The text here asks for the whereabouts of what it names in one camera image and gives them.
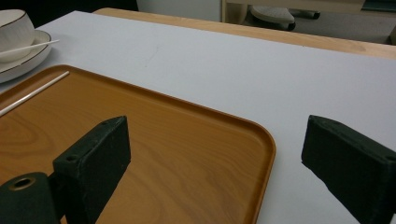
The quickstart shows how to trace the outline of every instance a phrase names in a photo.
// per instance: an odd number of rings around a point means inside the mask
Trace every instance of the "wood grain surface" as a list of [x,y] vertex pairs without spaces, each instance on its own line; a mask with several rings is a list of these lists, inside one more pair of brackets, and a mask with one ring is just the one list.
[[263,127],[69,66],[0,94],[0,183],[52,161],[102,120],[126,115],[132,161],[98,223],[254,223],[275,157]]
[[136,21],[150,21],[161,24],[189,27],[198,30],[207,30],[230,35],[241,35],[275,42],[307,46],[317,49],[329,49],[346,53],[355,53],[375,57],[396,59],[396,46],[381,45],[355,40],[345,40],[318,35],[304,35],[292,32],[268,30],[263,28],[249,27],[243,25],[200,21],[180,17],[149,14],[145,12],[135,12],[115,8],[102,8],[94,12],[99,15],[106,15]]

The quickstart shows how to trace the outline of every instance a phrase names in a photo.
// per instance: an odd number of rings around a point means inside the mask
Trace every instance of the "cup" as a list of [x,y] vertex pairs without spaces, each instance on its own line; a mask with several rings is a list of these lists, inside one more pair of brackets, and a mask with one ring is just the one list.
[[[0,52],[28,47],[35,40],[35,27],[24,10],[0,10]],[[9,63],[29,54],[30,50],[0,58],[0,63]]]

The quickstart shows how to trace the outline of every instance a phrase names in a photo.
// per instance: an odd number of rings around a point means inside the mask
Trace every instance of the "floor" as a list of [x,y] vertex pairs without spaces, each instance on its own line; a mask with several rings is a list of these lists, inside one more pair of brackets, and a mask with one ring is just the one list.
[[[373,17],[342,13],[320,12],[317,20],[312,19],[312,12],[290,10],[294,16],[295,33],[323,35],[343,39],[359,40],[390,45],[389,34],[396,25],[395,18]],[[286,30],[287,24],[274,24],[254,18],[250,12],[244,25]]]

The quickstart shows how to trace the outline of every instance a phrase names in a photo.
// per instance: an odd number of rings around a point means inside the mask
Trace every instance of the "tray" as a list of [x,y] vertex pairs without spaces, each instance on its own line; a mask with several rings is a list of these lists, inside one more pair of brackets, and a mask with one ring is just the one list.
[[255,223],[276,154],[251,121],[67,65],[0,94],[0,184],[52,161],[104,119],[128,118],[132,161],[97,223]]

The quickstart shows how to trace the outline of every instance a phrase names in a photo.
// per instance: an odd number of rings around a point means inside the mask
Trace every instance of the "white saucer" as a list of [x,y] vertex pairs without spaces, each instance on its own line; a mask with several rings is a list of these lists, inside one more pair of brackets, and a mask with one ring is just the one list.
[[[35,40],[32,45],[51,41],[51,37],[44,31],[35,30]],[[30,53],[11,63],[0,63],[0,83],[9,81],[13,78],[29,72],[41,64],[49,55],[51,45],[44,45],[32,49]]]

